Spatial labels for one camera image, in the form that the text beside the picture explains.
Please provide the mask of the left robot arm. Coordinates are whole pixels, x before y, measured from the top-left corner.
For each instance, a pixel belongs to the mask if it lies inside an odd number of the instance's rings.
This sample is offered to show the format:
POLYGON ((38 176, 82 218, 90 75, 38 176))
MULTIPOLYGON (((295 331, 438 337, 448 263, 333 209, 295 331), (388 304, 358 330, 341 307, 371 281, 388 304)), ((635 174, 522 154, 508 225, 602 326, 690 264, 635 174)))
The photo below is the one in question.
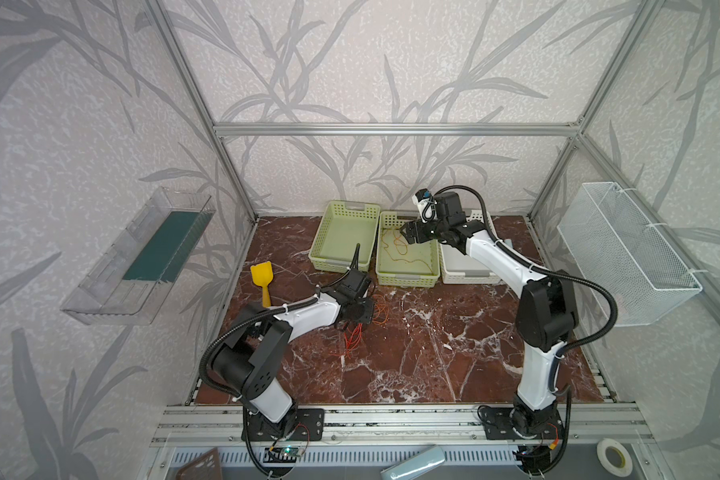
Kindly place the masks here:
POLYGON ((369 324, 375 309, 371 285, 368 273, 351 268, 308 298, 243 309, 202 354, 199 378, 272 424, 292 418, 294 401, 277 380, 289 344, 337 323, 369 324))

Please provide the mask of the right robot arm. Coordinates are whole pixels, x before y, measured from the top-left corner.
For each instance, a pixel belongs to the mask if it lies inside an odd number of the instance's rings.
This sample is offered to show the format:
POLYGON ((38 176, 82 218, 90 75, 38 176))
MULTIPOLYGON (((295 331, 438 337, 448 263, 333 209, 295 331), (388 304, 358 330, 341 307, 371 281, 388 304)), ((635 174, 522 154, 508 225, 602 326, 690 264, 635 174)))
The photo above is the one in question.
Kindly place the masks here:
POLYGON ((524 343, 523 373, 513 407, 504 418, 520 438, 534 438, 555 421, 556 382, 561 361, 569 351, 609 333, 618 320, 614 296, 601 285, 562 270, 552 271, 532 262, 499 238, 479 192, 465 185, 433 193, 416 191, 412 201, 418 218, 400 228, 409 244, 436 241, 481 263, 519 298, 515 327, 524 343), (574 286, 598 293, 608 305, 606 324, 595 333, 571 341, 579 324, 574 286))

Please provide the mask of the middle green perforated basket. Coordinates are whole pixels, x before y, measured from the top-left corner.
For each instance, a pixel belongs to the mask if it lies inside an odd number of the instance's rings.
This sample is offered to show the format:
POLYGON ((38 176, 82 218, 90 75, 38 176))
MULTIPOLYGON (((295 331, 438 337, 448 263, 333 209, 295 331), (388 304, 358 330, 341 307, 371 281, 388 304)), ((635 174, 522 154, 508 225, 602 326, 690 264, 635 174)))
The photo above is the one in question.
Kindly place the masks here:
POLYGON ((438 245, 409 245, 400 233, 400 227, 412 220, 395 211, 379 214, 375 272, 382 286, 432 288, 440 278, 438 245))

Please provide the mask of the green perforated basket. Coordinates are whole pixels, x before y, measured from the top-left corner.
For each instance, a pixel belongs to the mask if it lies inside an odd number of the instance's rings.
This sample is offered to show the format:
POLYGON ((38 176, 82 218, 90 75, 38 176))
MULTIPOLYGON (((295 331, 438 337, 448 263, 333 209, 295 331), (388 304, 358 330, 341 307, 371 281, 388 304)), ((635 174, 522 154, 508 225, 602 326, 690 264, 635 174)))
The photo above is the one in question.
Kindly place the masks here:
POLYGON ((358 268, 367 272, 375 248, 381 207, 333 200, 325 209, 309 259, 316 270, 343 273, 360 245, 358 268))
POLYGON ((375 272, 382 286, 432 288, 440 278, 438 245, 409 245, 400 233, 400 227, 412 220, 395 211, 379 214, 375 272))

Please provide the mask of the white perforated basket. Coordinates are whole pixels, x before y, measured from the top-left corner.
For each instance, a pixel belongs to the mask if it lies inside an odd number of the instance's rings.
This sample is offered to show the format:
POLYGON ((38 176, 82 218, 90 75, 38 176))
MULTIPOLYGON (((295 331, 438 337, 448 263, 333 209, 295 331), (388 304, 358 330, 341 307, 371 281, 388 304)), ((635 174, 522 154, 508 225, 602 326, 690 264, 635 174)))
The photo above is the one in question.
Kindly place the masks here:
POLYGON ((439 244, 441 279, 444 284, 497 285, 501 278, 479 261, 458 249, 439 244))

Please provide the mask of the left green perforated basket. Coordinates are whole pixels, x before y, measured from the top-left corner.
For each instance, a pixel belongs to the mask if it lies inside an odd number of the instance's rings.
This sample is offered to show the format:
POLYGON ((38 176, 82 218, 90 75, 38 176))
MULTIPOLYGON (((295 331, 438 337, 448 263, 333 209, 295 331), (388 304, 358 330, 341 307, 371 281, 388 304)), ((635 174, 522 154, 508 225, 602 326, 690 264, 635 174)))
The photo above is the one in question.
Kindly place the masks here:
POLYGON ((375 248, 381 207, 333 200, 325 209, 309 259, 316 270, 343 273, 360 245, 358 268, 367 272, 375 248))

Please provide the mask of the yellow plastic scoop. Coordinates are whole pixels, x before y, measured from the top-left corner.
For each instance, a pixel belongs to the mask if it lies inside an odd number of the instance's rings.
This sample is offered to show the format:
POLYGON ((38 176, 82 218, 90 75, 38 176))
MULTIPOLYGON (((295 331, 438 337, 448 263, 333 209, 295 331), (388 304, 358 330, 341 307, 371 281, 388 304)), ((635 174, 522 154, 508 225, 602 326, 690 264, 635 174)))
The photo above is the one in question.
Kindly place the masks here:
POLYGON ((250 267, 250 273, 253 283, 261 289, 261 304, 264 308, 269 308, 271 303, 271 296, 269 292, 269 285, 274 278, 273 268, 270 261, 255 264, 250 267))

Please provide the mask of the light blue flat bar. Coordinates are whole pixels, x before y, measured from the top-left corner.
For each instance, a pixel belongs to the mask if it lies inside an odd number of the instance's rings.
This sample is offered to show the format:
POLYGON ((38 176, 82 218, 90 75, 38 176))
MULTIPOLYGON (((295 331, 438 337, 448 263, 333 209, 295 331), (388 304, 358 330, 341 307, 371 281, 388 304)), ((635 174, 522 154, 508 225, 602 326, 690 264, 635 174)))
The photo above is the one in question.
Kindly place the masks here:
POLYGON ((440 446, 430 447, 380 473, 382 480, 411 480, 442 466, 446 461, 440 446))

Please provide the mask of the pink object in mesh basket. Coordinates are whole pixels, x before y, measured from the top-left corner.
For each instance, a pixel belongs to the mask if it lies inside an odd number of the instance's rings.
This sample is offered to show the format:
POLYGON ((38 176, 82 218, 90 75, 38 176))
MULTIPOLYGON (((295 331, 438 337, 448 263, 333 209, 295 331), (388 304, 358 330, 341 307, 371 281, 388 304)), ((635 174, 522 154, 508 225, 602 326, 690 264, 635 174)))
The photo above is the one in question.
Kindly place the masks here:
POLYGON ((629 301, 626 299, 625 296, 620 294, 614 294, 613 295, 614 304, 617 307, 618 310, 618 320, 619 322, 625 322, 626 318, 629 317, 629 301))

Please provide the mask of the brown perforated board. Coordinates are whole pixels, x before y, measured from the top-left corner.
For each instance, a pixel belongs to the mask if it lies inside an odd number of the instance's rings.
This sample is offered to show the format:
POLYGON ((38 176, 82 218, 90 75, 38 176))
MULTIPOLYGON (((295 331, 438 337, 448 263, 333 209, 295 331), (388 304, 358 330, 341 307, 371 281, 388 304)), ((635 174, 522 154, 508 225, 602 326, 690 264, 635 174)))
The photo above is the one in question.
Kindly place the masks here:
POLYGON ((213 448, 197 459, 181 467, 176 480, 222 480, 222 463, 217 448, 213 448))

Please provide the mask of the white tape roll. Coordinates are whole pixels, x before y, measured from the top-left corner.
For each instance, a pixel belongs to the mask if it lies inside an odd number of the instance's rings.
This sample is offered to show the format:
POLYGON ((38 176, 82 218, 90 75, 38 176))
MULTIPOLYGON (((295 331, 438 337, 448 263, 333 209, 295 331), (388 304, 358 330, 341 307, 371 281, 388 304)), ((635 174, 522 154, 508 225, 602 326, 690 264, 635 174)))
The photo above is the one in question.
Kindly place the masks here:
POLYGON ((627 478, 633 473, 632 457, 622 443, 611 438, 603 438, 596 446, 596 454, 600 465, 610 475, 627 478))

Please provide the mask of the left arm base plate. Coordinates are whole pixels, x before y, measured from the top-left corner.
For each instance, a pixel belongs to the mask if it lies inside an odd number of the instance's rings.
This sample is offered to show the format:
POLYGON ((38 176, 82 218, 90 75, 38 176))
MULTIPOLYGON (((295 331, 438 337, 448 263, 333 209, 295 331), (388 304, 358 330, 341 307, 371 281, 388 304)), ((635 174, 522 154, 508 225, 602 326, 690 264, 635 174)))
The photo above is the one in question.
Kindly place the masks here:
POLYGON ((325 410, 292 407, 278 422, 262 413, 244 412, 242 438, 252 442, 319 441, 325 426, 325 410))

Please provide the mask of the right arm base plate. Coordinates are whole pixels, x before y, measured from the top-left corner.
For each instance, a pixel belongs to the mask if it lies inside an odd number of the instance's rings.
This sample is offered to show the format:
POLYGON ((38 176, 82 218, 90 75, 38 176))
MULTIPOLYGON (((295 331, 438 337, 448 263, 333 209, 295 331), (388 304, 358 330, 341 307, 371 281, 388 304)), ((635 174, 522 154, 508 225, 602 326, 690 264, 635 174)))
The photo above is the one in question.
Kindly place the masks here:
POLYGON ((565 433, 556 403, 542 410, 480 405, 477 417, 487 440, 561 440, 565 433))

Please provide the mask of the clear plastic wall shelf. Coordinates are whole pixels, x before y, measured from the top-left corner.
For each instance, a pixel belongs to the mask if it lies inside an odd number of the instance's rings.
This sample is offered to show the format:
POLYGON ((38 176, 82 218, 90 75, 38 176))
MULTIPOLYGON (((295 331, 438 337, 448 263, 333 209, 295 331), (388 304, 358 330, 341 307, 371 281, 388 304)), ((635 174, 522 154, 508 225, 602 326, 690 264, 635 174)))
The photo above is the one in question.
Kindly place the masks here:
POLYGON ((157 188, 61 311, 88 326, 151 324, 215 213, 209 194, 157 188))

